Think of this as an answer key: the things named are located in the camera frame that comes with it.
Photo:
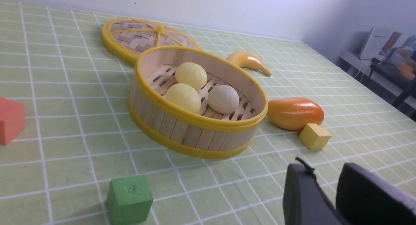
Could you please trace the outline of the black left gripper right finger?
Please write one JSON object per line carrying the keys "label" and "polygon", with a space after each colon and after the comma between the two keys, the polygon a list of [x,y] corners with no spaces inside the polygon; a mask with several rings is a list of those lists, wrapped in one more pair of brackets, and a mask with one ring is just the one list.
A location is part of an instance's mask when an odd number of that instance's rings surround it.
{"label": "black left gripper right finger", "polygon": [[351,225],[414,225],[415,197],[356,163],[345,163],[335,206]]}

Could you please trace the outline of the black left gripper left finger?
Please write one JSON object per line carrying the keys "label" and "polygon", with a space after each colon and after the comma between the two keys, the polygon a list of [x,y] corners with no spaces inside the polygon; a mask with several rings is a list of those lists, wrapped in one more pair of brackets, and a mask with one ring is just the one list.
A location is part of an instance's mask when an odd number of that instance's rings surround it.
{"label": "black left gripper left finger", "polygon": [[315,168],[300,157],[287,166],[283,195],[286,225],[348,225],[318,184]]}

